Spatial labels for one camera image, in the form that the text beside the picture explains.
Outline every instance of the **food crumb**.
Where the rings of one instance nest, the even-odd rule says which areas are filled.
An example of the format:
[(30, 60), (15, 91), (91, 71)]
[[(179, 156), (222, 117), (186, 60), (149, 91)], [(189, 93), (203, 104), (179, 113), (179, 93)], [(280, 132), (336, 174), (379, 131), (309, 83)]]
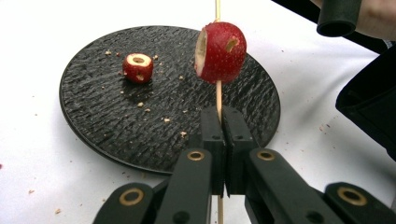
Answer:
[(180, 135), (181, 135), (182, 138), (184, 138), (187, 135), (187, 133), (186, 132), (181, 132)]

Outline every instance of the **textured plate surface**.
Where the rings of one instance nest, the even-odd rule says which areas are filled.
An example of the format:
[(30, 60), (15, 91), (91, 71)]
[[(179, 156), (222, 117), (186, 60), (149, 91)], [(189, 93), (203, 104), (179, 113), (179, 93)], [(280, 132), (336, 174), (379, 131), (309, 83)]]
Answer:
[[(102, 36), (79, 51), (60, 85), (61, 108), (77, 136), (111, 160), (171, 174), (189, 134), (200, 132), (201, 110), (216, 104), (216, 87), (193, 68), (198, 34), (172, 26), (135, 27)], [(132, 52), (158, 55), (150, 83), (133, 84), (120, 75), (122, 60)], [(266, 146), (279, 123), (280, 103), (262, 66), (247, 55), (240, 76), (222, 91), (223, 104), (241, 111)]]

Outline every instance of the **metal ring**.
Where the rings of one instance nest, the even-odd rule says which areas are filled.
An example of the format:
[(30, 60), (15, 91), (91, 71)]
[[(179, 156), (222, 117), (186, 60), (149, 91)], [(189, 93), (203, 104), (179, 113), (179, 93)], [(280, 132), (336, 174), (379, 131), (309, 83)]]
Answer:
[(205, 154), (201, 151), (192, 151), (187, 154), (187, 158), (189, 158), (192, 161), (201, 161), (205, 157)]
[[(126, 196), (130, 193), (137, 193), (137, 197), (132, 200), (128, 200)], [(143, 190), (138, 189), (138, 188), (133, 188), (133, 189), (127, 189), (125, 190), (121, 196), (120, 196), (120, 203), (125, 206), (131, 206), (140, 203), (143, 200), (143, 196), (145, 193)]]
[(347, 203), (351, 203), (357, 206), (364, 206), (367, 204), (367, 199), (355, 189), (340, 187), (337, 190), (338, 196), (346, 201)]
[(263, 161), (273, 161), (275, 159), (274, 153), (268, 150), (261, 150), (257, 153), (257, 157)]

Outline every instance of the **black object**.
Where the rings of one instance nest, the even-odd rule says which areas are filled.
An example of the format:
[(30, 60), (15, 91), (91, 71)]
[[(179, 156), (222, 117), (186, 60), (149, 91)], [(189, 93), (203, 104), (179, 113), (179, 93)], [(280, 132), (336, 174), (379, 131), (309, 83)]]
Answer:
[[(223, 108), (222, 128), (219, 122), (212, 122), (217, 116), (216, 108), (209, 107), (202, 113), (205, 114), (202, 130), (210, 125), (222, 130), (222, 138), (227, 139), (225, 147), (217, 148), (219, 151), (226, 148), (226, 162), (231, 162), (222, 170), (223, 176), (228, 176), (225, 186), (232, 194), (246, 196), (245, 207), (251, 223), (396, 223), (396, 214), (357, 186), (334, 183), (324, 193), (309, 187), (279, 153), (253, 143), (236, 109)], [(135, 186), (120, 187), (110, 195), (93, 223), (210, 223), (210, 196), (218, 195), (211, 187), (224, 179), (214, 175), (218, 160), (209, 150), (198, 147), (206, 146), (205, 141), (211, 140), (197, 136), (202, 142), (194, 139), (193, 146), (180, 154), (172, 176), (154, 188), (154, 196), (148, 195), (152, 201), (144, 200), (143, 196), (139, 200), (143, 204), (135, 203), (139, 195), (128, 196), (128, 192), (137, 191)]]
[(317, 32), (329, 37), (355, 32), (361, 10), (361, 0), (323, 0)]
[[(312, 21), (318, 23), (320, 9), (315, 6), (310, 0), (273, 0), (275, 3), (287, 8), (288, 10)], [(362, 35), (353, 32), (350, 35), (343, 36), (356, 44), (359, 44), (376, 53), (382, 53), (388, 49), (387, 45), (382, 39), (373, 38), (367, 35)]]
[[(108, 159), (172, 174), (190, 134), (198, 133), (201, 110), (216, 103), (215, 86), (193, 68), (198, 34), (172, 26), (135, 27), (83, 48), (64, 69), (60, 84), (61, 108), (72, 130)], [(133, 84), (119, 74), (132, 52), (158, 55), (150, 83)], [(247, 55), (240, 76), (224, 85), (223, 93), (223, 103), (241, 110), (257, 141), (267, 145), (279, 123), (280, 102), (262, 66)]]
[(335, 107), (396, 161), (396, 46), (364, 67), (341, 90)]

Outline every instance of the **red strawberry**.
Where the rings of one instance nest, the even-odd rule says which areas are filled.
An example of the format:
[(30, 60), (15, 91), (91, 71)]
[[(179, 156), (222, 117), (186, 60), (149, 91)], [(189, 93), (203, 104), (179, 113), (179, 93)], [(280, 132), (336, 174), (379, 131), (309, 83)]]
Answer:
[(237, 26), (212, 22), (198, 36), (194, 68), (209, 83), (228, 83), (239, 75), (246, 53), (247, 41)]
[(122, 73), (135, 83), (149, 82), (153, 68), (151, 58), (142, 53), (129, 54), (122, 62)]

